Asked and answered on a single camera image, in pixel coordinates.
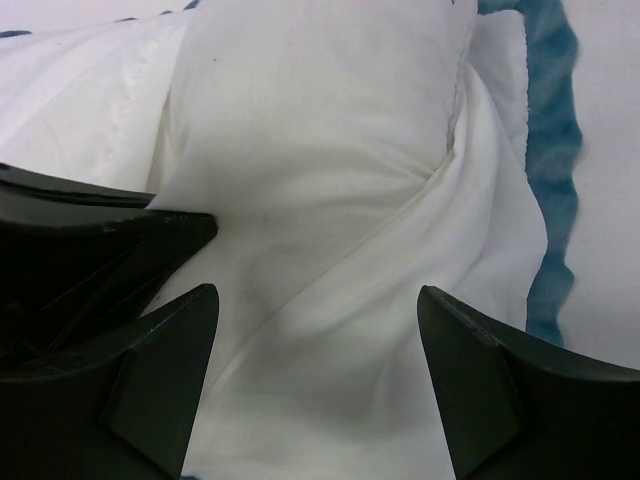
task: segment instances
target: black plastic object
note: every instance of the black plastic object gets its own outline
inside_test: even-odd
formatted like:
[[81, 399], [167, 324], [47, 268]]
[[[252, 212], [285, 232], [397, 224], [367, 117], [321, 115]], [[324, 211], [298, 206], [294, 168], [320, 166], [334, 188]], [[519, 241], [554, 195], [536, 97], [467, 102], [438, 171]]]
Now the black plastic object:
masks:
[[217, 314], [215, 288], [202, 286], [1, 374], [0, 478], [179, 478]]
[[639, 371], [548, 344], [433, 287], [418, 319], [459, 480], [640, 478]]
[[0, 167], [0, 369], [135, 318], [215, 236], [151, 198]]
[[139, 315], [217, 228], [151, 199], [0, 165], [1, 479], [179, 478], [217, 292]]

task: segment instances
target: blue blanket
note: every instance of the blue blanket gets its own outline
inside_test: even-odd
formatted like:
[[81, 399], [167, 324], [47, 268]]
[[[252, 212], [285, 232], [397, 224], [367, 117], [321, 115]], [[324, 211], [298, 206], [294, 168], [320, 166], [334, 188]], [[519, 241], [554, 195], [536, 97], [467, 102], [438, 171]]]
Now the blue blanket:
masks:
[[[185, 10], [195, 8], [193, 0]], [[578, 42], [560, 0], [479, 0], [480, 13], [517, 10], [525, 17], [529, 66], [527, 175], [547, 225], [549, 247], [528, 298], [527, 332], [562, 346], [558, 313], [573, 285], [565, 265], [578, 209], [572, 172], [582, 145], [571, 75]], [[162, 15], [172, 13], [167, 10]], [[120, 21], [135, 20], [126, 18]], [[0, 38], [27, 30], [0, 32]]]

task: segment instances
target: white fabric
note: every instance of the white fabric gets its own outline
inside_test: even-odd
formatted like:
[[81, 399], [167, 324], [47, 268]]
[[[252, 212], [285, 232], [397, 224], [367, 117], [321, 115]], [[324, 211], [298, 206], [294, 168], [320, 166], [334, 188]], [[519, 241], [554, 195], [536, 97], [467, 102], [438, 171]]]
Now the white fabric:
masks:
[[469, 63], [493, 97], [523, 170], [529, 135], [526, 62], [526, 30], [521, 13], [505, 10], [479, 18], [469, 46]]
[[190, 13], [0, 40], [0, 161], [144, 190]]
[[474, 2], [265, 3], [201, 5], [177, 62], [187, 14], [3, 40], [0, 161], [218, 216], [151, 306], [221, 293], [185, 474], [453, 478], [416, 302], [435, 284], [524, 327], [522, 20], [479, 23], [481, 79]]

